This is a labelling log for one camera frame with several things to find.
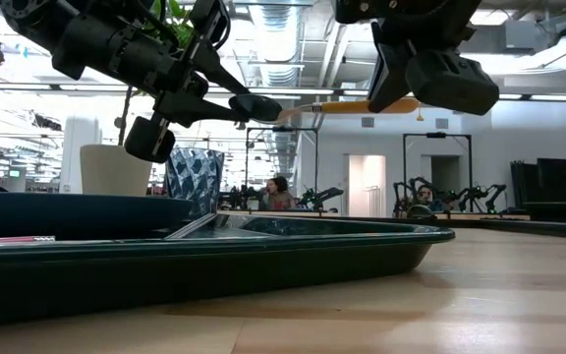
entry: person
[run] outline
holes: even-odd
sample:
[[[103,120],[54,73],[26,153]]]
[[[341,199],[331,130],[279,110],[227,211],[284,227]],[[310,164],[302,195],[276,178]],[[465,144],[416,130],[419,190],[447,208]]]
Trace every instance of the person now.
[[[430,187],[420,186],[417,190],[417,198],[420,205],[429,207],[431,211],[443,211],[442,202],[433,198],[433,193],[431,192]]]
[[[279,176],[267,180],[263,203],[267,210],[287,210],[296,207],[294,197],[288,191],[285,177]]]
[[[417,190],[419,203],[428,205],[431,202],[431,189],[428,186],[420,186]]]

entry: white wall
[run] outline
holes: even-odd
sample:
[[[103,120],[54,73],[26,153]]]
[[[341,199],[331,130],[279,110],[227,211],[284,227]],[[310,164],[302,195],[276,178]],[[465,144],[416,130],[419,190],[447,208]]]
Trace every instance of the white wall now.
[[[318,189],[330,187],[345,189],[346,170],[344,155],[383,155],[385,156],[386,199],[385,210],[391,214],[395,203],[392,189],[394,182],[403,181],[403,149],[401,135],[329,135],[320,133]],[[466,156],[464,149],[453,139],[435,140],[411,138],[408,140],[408,176],[418,177],[423,173],[423,159],[430,155]],[[467,181],[466,167],[462,171],[461,181]],[[325,208],[338,207],[337,198],[327,201]]]
[[[462,127],[474,135],[474,179],[485,186],[506,184],[510,206],[510,161],[566,158],[566,103],[499,102],[485,117],[465,116]],[[504,198],[496,205],[506,208]]]

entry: ceiling light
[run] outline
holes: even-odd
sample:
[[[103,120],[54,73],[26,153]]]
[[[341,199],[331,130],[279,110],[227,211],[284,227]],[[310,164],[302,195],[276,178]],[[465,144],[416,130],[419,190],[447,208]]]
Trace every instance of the ceiling light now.
[[[327,88],[249,88],[255,94],[322,94],[331,95],[333,89]],[[221,87],[210,87],[208,93],[229,93],[229,90]]]
[[[531,100],[566,102],[566,94],[534,94]]]
[[[512,93],[502,93],[499,95],[499,99],[501,100],[514,100],[514,99],[521,99],[520,94],[512,94]]]
[[[50,90],[49,85],[42,84],[7,84],[0,83],[0,89],[26,89],[26,90]]]
[[[475,26],[499,26],[510,20],[515,10],[477,10],[471,17],[471,24]]]
[[[344,95],[359,97],[366,97],[368,95],[368,91],[365,89],[345,89],[343,93]]]
[[[100,91],[126,91],[126,85],[60,85],[64,90],[100,90]]]

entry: dark green tray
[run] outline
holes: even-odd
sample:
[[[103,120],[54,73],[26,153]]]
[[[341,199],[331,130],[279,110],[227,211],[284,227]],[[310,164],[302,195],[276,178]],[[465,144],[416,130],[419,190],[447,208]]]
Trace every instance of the dark green tray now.
[[[0,244],[0,325],[392,275],[454,238],[449,229],[368,222],[218,216],[216,224],[174,241]]]

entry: desk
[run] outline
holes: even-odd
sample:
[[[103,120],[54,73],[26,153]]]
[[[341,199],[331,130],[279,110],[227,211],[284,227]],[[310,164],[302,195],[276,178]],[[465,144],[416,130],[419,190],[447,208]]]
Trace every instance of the desk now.
[[[452,212],[447,214],[444,212],[436,212],[434,214],[437,219],[446,220],[482,220],[482,219],[499,219],[499,220],[524,220],[530,221],[529,215],[520,214],[488,214],[488,213],[478,213],[478,212]],[[404,211],[399,212],[399,218],[407,218]]]
[[[565,354],[566,239],[456,231],[411,274],[6,326],[0,354]]]
[[[283,217],[338,217],[339,212],[318,211],[258,211],[258,210],[219,210],[217,213],[225,215],[258,215],[258,216],[283,216]]]

